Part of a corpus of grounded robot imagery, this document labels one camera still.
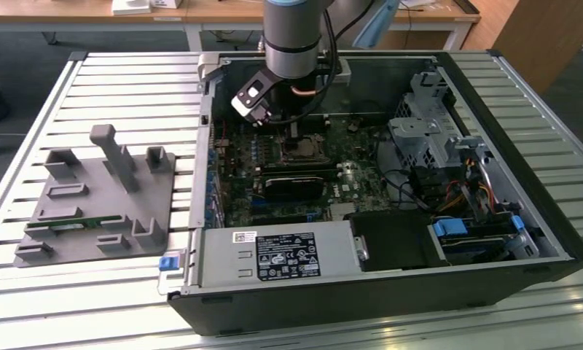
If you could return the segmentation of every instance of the aluminum extrusion table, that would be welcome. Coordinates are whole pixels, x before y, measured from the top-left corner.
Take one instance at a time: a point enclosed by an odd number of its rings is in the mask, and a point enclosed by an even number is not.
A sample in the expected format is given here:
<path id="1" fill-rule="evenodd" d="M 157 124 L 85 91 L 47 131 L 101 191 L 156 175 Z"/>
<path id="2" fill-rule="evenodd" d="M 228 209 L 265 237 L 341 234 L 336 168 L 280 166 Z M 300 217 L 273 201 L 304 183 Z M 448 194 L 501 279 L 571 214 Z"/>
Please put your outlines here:
<path id="1" fill-rule="evenodd" d="M 583 145 L 503 58 L 452 56 L 583 236 Z M 43 160 L 57 147 L 99 157 L 88 140 L 99 123 L 113 123 L 133 155 L 164 145 L 178 156 L 169 249 L 185 247 L 197 61 L 194 52 L 92 53 L 67 64 L 0 184 L 0 349 L 583 349 L 583 271 L 490 307 L 204 338 L 158 293 L 182 281 L 158 285 L 157 257 L 15 268 Z"/>

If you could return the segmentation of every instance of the black wire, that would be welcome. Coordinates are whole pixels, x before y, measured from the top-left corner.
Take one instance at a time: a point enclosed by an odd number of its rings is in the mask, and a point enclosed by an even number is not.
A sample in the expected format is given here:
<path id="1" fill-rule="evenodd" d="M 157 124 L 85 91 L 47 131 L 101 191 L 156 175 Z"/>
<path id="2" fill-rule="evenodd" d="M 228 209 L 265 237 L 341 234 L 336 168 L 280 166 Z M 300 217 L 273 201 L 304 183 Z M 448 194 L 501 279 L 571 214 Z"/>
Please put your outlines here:
<path id="1" fill-rule="evenodd" d="M 410 171 L 408 171 L 405 169 L 392 169 L 392 170 L 385 171 L 385 175 L 389 173 L 400 173 L 400 174 L 406 175 L 406 176 L 410 175 Z"/>
<path id="2" fill-rule="evenodd" d="M 406 182 L 402 182 L 402 184 L 401 184 L 401 188 L 404 188 L 404 186 L 406 186 L 408 184 L 410 184 L 410 181 L 406 181 Z M 401 201 L 401 191 L 398 191 L 400 192 L 400 194 L 398 194 L 398 209 L 400 209 L 400 206 L 401 206 L 401 204 L 404 203 L 402 201 Z"/>
<path id="3" fill-rule="evenodd" d="M 322 104 L 322 101 L 326 97 L 326 91 L 330 88 L 330 85 L 333 84 L 334 77 L 337 75 L 337 61 L 338 61 L 338 52 L 337 52 L 337 40 L 334 39 L 334 30 L 333 30 L 333 22 L 330 21 L 330 14 L 329 10 L 324 11 L 324 21 L 326 23 L 326 30 L 329 32 L 329 43 L 330 43 L 330 73 L 329 73 L 329 79 L 326 80 L 326 83 L 324 84 L 322 88 L 317 92 L 316 97 L 313 98 L 308 108 L 305 111 L 298 114 L 296 117 L 292 117 L 288 120 L 274 121 L 270 120 L 268 123 L 270 125 L 288 125 L 302 118 L 305 118 L 314 110 L 320 107 L 320 104 Z"/>
<path id="4" fill-rule="evenodd" d="M 404 193 L 410 199 L 413 199 L 417 203 L 417 206 L 424 210 L 428 211 L 429 213 L 437 213 L 437 211 L 434 209 L 430 208 L 430 206 L 421 200 L 420 197 L 417 197 L 416 195 L 413 195 L 408 190 L 405 190 L 404 188 L 401 188 L 401 186 L 398 184 L 396 184 L 392 180 L 389 180 L 389 178 L 385 176 L 385 173 L 382 172 L 382 169 L 380 168 L 378 165 L 378 149 L 380 149 L 380 139 L 377 140 L 377 145 L 376 145 L 376 162 L 377 162 L 377 171 L 378 171 L 378 175 L 382 179 L 385 179 L 385 181 L 388 182 L 388 184 L 390 186 L 393 186 L 396 188 L 396 190 L 400 191 L 400 193 Z"/>
<path id="5" fill-rule="evenodd" d="M 358 21 L 365 17 L 365 15 L 368 14 L 369 10 L 372 9 L 372 6 L 374 4 L 374 2 L 377 2 L 377 0 L 372 0 L 369 2 L 368 7 L 362 10 L 361 14 L 357 16 L 356 19 L 352 20 L 352 22 L 340 30 L 340 33 L 336 35 L 334 40 L 340 40 L 341 36 L 345 34 L 345 32 L 354 26 L 354 24 L 358 23 Z"/>
<path id="6" fill-rule="evenodd" d="M 405 47 L 404 50 L 406 50 L 406 47 L 409 46 L 409 36 L 410 36 L 410 32 L 413 31 L 413 17 L 410 15 L 410 12 L 413 11 L 409 7 L 409 5 L 406 5 L 404 2 L 401 2 L 400 4 L 405 5 L 406 7 L 406 12 L 409 13 L 409 31 L 406 31 L 406 38 L 405 38 Z"/>
<path id="7" fill-rule="evenodd" d="M 250 37 L 253 36 L 253 33 L 254 33 L 254 31 L 250 31 L 250 33 L 249 33 L 249 35 L 248 35 L 248 37 L 246 37 L 246 40 L 244 40 L 244 43 L 240 44 L 240 45 L 236 45 L 236 46 L 234 46 L 236 51 L 238 51 L 238 48 L 240 48 L 241 46 L 246 45 L 246 43 L 248 43 L 249 40 L 250 40 Z"/>
<path id="8" fill-rule="evenodd" d="M 408 190 L 405 190 L 404 188 L 401 188 L 401 186 L 398 184 L 396 184 L 392 180 L 389 180 L 389 178 L 382 174 L 382 171 L 380 170 L 380 166 L 377 164 L 377 170 L 378 170 L 378 174 L 380 177 L 382 177 L 385 179 L 385 181 L 388 182 L 388 184 L 390 186 L 393 186 L 396 188 L 396 190 L 400 191 L 400 193 L 404 193 L 410 199 L 413 199 L 417 203 L 417 206 L 424 210 L 428 211 L 429 213 L 436 213 L 437 211 L 434 209 L 430 208 L 430 206 L 420 199 L 420 197 L 417 197 L 416 195 L 413 195 L 412 192 L 409 192 Z"/>

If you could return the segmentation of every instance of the blue latch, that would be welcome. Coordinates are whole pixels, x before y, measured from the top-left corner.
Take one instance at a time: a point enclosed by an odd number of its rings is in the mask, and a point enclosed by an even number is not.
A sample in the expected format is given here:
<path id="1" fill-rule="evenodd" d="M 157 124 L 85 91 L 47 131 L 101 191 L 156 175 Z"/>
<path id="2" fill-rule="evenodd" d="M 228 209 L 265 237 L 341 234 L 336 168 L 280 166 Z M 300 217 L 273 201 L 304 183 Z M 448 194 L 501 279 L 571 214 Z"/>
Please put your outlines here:
<path id="1" fill-rule="evenodd" d="M 432 226 L 437 237 L 466 235 L 469 232 L 462 219 L 441 219 Z"/>
<path id="2" fill-rule="evenodd" d="M 178 270 L 178 257 L 161 257 L 160 258 L 160 271 Z"/>
<path id="3" fill-rule="evenodd" d="M 525 223 L 523 223 L 523 219 L 521 219 L 521 217 L 518 215 L 513 215 L 511 217 L 513 219 L 513 224 L 514 227 L 517 228 L 518 231 L 525 229 Z"/>

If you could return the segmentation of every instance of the table leg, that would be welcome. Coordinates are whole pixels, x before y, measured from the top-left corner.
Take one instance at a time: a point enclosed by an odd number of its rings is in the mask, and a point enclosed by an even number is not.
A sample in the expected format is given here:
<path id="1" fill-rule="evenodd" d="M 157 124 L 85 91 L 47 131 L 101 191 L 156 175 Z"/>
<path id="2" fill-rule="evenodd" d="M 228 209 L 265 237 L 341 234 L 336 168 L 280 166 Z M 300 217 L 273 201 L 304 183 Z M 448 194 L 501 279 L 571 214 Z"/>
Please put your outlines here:
<path id="1" fill-rule="evenodd" d="M 472 22 L 462 22 L 456 24 L 456 28 L 449 34 L 448 41 L 445 42 L 444 50 L 460 50 L 469 34 Z"/>
<path id="2" fill-rule="evenodd" d="M 43 31 L 41 34 L 43 34 L 43 37 L 45 38 L 45 41 L 48 42 L 48 45 L 59 44 L 59 40 L 56 40 L 56 32 L 55 31 Z"/>
<path id="3" fill-rule="evenodd" d="M 186 24 L 185 36 L 188 37 L 188 46 L 190 51 L 204 51 L 204 45 L 201 43 L 201 25 Z"/>

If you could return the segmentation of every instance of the power supply label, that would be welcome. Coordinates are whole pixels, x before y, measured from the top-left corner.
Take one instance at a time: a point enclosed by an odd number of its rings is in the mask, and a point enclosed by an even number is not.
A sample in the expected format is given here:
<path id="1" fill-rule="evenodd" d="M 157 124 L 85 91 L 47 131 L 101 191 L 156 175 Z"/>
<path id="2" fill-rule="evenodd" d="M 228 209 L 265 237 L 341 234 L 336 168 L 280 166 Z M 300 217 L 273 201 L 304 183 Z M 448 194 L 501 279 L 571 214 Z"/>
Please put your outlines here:
<path id="1" fill-rule="evenodd" d="M 262 281 L 320 276 L 313 232 L 257 237 L 257 277 Z"/>

